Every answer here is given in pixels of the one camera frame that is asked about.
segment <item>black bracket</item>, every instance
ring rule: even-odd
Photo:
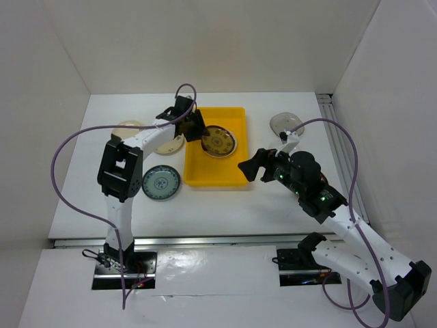
[[[119,137],[112,135],[104,147],[97,175],[102,192],[124,202],[138,193],[142,175],[143,151],[125,145]]]

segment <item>cable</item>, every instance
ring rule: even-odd
[[[354,152],[354,174],[352,176],[352,181],[350,183],[349,200],[348,200],[348,202],[349,202],[350,218],[352,220],[352,223],[356,223],[356,218],[355,218],[355,214],[354,214],[354,208],[352,207],[352,200],[353,200],[353,195],[354,195],[354,188],[355,188],[355,184],[356,184],[356,178],[358,176],[358,151],[356,150],[356,146],[355,146],[354,140],[352,139],[352,136],[349,134],[349,132],[347,132],[347,130],[344,127],[342,127],[336,121],[329,120],[328,118],[315,118],[313,120],[308,120],[306,122],[303,122],[302,124],[299,124],[298,126],[293,128],[292,130],[290,130],[290,132],[293,133],[294,131],[297,131],[298,129],[304,127],[305,125],[308,125],[308,124],[314,123],[314,122],[327,122],[327,123],[335,125],[349,139],[350,145],[352,146],[352,150]],[[375,262],[376,269],[378,270],[378,274],[379,274],[380,279],[381,279],[382,294],[384,295],[384,304],[385,304],[384,320],[382,321],[381,325],[379,325],[377,327],[372,327],[372,326],[369,326],[368,324],[366,324],[360,318],[360,316],[358,315],[358,312],[356,311],[356,307],[354,307],[354,302],[352,300],[352,291],[350,289],[350,281],[348,280],[348,297],[349,297],[349,302],[350,302],[350,306],[351,306],[350,309],[354,313],[355,318],[358,320],[358,322],[362,326],[364,326],[365,328],[385,328],[387,326],[387,324],[389,323],[389,320],[390,320],[390,298],[389,298],[389,289],[387,288],[387,282],[385,280],[384,272],[382,271],[382,267],[381,267],[381,264],[379,263],[378,257],[376,256],[376,253],[373,250],[373,247],[370,245],[370,242],[367,240],[367,238],[366,238],[363,230],[361,229],[360,225],[359,224],[355,224],[355,227],[356,227],[356,230],[358,231],[358,233],[360,234],[361,238],[363,239],[364,244],[366,244],[366,247],[369,250],[369,253],[370,253],[373,261]]]
[[[102,125],[102,126],[92,126],[90,128],[84,128],[83,130],[79,130],[75,133],[73,133],[71,136],[69,136],[67,139],[65,139],[61,145],[58,147],[58,149],[56,149],[55,154],[53,155],[52,158],[52,162],[51,162],[51,166],[50,166],[50,177],[51,177],[51,182],[52,182],[52,186],[57,194],[57,196],[59,197],[59,199],[68,207],[70,207],[72,210],[75,210],[78,213],[81,213],[83,215],[86,215],[88,217],[92,217],[93,219],[97,219],[101,222],[105,222],[106,224],[110,225],[114,231],[115,231],[115,235],[117,237],[117,242],[118,242],[118,248],[119,248],[119,259],[120,259],[120,276],[121,276],[121,281],[122,281],[122,295],[123,295],[123,310],[126,308],[126,300],[129,296],[129,294],[132,292],[132,289],[129,290],[129,292],[126,294],[126,282],[124,281],[124,259],[123,259],[123,249],[122,249],[122,240],[120,238],[120,233],[118,231],[118,227],[112,223],[111,221],[109,221],[108,219],[105,219],[103,217],[99,217],[98,215],[89,213],[85,210],[81,210],[79,207],[76,207],[75,205],[71,204],[61,193],[61,191],[59,190],[59,187],[57,186],[56,183],[56,178],[55,178],[55,165],[56,165],[56,160],[57,157],[59,156],[59,153],[61,152],[61,150],[66,146],[66,144],[68,144],[72,139],[74,139],[75,137],[77,137],[78,135],[81,135],[85,132],[89,132],[89,131],[94,131],[94,130],[102,130],[104,128],[135,128],[135,129],[151,129],[151,128],[162,128],[164,126],[170,125],[170,124],[175,124],[176,122],[179,122],[181,119],[185,118],[192,110],[193,107],[195,106],[196,103],[196,99],[197,99],[197,92],[196,89],[190,84],[190,83],[184,83],[181,86],[179,86],[179,88],[176,90],[175,93],[175,98],[178,96],[179,91],[183,88],[183,87],[190,87],[193,91],[193,103],[191,104],[190,108],[183,113],[180,117],[166,122],[164,124],[157,124],[157,125],[152,125],[152,126],[128,126],[128,125]]]
[[[322,289],[323,289],[323,292],[324,292],[324,294],[325,294],[325,296],[326,296],[326,298],[332,303],[332,304],[334,304],[335,306],[337,306],[338,308],[340,308],[340,309],[343,309],[343,310],[352,310],[352,307],[347,307],[347,306],[343,306],[343,305],[340,305],[340,304],[338,304],[336,301],[334,301],[333,299],[331,299],[331,297],[328,295],[328,292],[326,291],[326,282],[328,281],[328,279],[330,278],[330,277],[332,277],[334,274],[336,274],[335,272],[332,272],[330,275],[327,275],[326,277],[325,277],[325,279],[323,279],[323,282],[322,282]],[[367,297],[366,297],[366,299],[360,304],[360,305],[358,305],[358,306],[355,306],[355,310],[357,310],[357,309],[361,309],[364,305],[366,305],[367,304],[367,302],[370,300],[370,295],[367,295]]]

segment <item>white table surface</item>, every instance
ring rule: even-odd
[[[93,95],[82,128],[139,120],[146,124],[174,102],[173,94]],[[199,107],[244,107],[246,109],[249,156],[258,148],[267,148],[278,138],[270,130],[275,114],[289,111],[302,121],[319,118],[314,93],[232,93],[199,94]],[[76,143],[64,183],[63,194],[73,204],[105,217],[106,205],[97,173],[105,143],[111,131],[92,131]],[[301,150],[314,154],[330,184],[341,189],[326,130],[323,123],[305,127]],[[146,158],[143,172],[166,164],[184,172],[185,149],[170,156],[152,154]],[[307,234],[329,232],[308,217],[291,193],[277,182],[252,182],[239,191],[202,191],[183,184],[168,202],[155,202],[142,191],[135,197],[132,232],[135,237],[152,236],[224,236],[252,234]],[[59,202],[49,238],[104,238],[107,227],[84,217]]]
[[[320,285],[280,287],[274,254],[269,246],[160,251],[156,289],[134,292],[122,311],[119,290],[91,290],[95,262],[80,249],[44,250],[19,328],[361,327],[353,314],[329,303]],[[345,285],[327,289],[347,304]],[[360,303],[364,293],[352,291]],[[371,301],[358,312],[373,327],[382,322]],[[413,327],[409,314],[387,325]]]

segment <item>yellow tray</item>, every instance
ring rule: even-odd
[[[186,143],[184,182],[192,187],[243,187],[248,184],[238,169],[239,162],[249,157],[246,113],[241,107],[199,108],[205,125],[218,125],[232,132],[237,139],[234,153],[224,158],[206,154],[200,141]]]

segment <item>white enclosure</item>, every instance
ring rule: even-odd
[[[218,258],[229,256],[233,271],[227,272],[226,279],[235,283],[232,290],[220,281],[225,277],[215,276],[218,271],[210,268],[214,273],[208,279],[216,290],[138,293],[129,299],[129,310],[122,312],[118,291],[91,292],[92,261],[84,260],[77,249],[49,250],[53,244],[48,238],[69,239],[67,245],[76,239],[103,238],[106,229],[58,205],[49,177],[51,158],[61,141],[80,127],[129,119],[149,123],[170,105],[170,93],[185,82],[200,92],[199,102],[204,102],[200,106],[246,108],[250,156],[272,141],[271,116],[291,111],[304,121],[321,117],[315,94],[333,94],[337,119],[358,147],[358,185],[372,226],[406,256],[435,269],[436,58],[437,0],[2,1],[0,325],[91,327],[102,324],[91,318],[98,312],[105,316],[108,328],[123,324],[162,328],[195,325],[200,309],[205,316],[197,324],[206,327],[208,311],[221,308],[226,316],[221,327],[291,323],[359,327],[353,315],[339,312],[322,297],[319,286],[289,292],[266,284],[265,290],[251,290],[251,282],[273,279],[277,283],[276,268],[265,261],[274,248],[267,246],[261,247],[263,258],[252,249],[241,249],[248,257],[243,264],[237,256],[226,255],[225,249],[205,252],[207,260],[217,254]],[[105,131],[80,137],[76,148],[71,143],[57,164],[57,180],[62,186],[65,179],[68,197],[102,215],[95,165],[108,136]],[[314,153],[330,182],[345,193],[344,171],[329,130],[323,124],[308,126],[301,146]],[[151,156],[145,167],[159,160]],[[181,173],[183,160],[184,151],[167,159]],[[327,233],[299,216],[296,202],[287,204],[290,209],[281,207],[278,200],[288,202],[286,191],[275,194],[272,204],[269,193],[276,189],[269,186],[259,182],[253,190],[235,194],[228,208],[234,216],[227,221],[218,222],[216,217],[202,221],[204,213],[186,208],[186,221],[164,219],[161,225],[147,221],[154,224],[149,229],[141,217],[132,224],[137,236],[158,238]],[[202,202],[183,187],[179,200]],[[233,194],[216,195],[231,199]],[[242,200],[250,207],[241,207]],[[137,217],[141,211],[161,214],[158,205],[144,204],[150,206],[135,208],[134,203]],[[270,212],[263,212],[266,204]],[[178,203],[173,205],[162,211],[166,218],[180,208]],[[251,265],[259,267],[259,272],[241,276]],[[61,267],[70,285],[59,278]],[[201,280],[193,275],[185,281],[194,286]],[[388,327],[435,325],[434,280],[412,315]],[[160,284],[168,287],[163,281]],[[343,286],[331,290],[336,299],[347,303]],[[209,296],[189,297],[194,294]],[[162,295],[177,297],[170,301]],[[76,317],[60,301],[69,298],[83,315]],[[143,312],[140,304],[146,304],[153,315],[144,319],[151,312]],[[318,314],[303,320],[300,315],[310,306],[317,306]],[[53,315],[44,319],[41,313],[54,308]],[[266,308],[269,315],[263,313]],[[238,309],[251,319],[241,321]],[[287,316],[274,321],[288,310]],[[382,319],[374,305],[366,307],[363,316],[375,325]]]

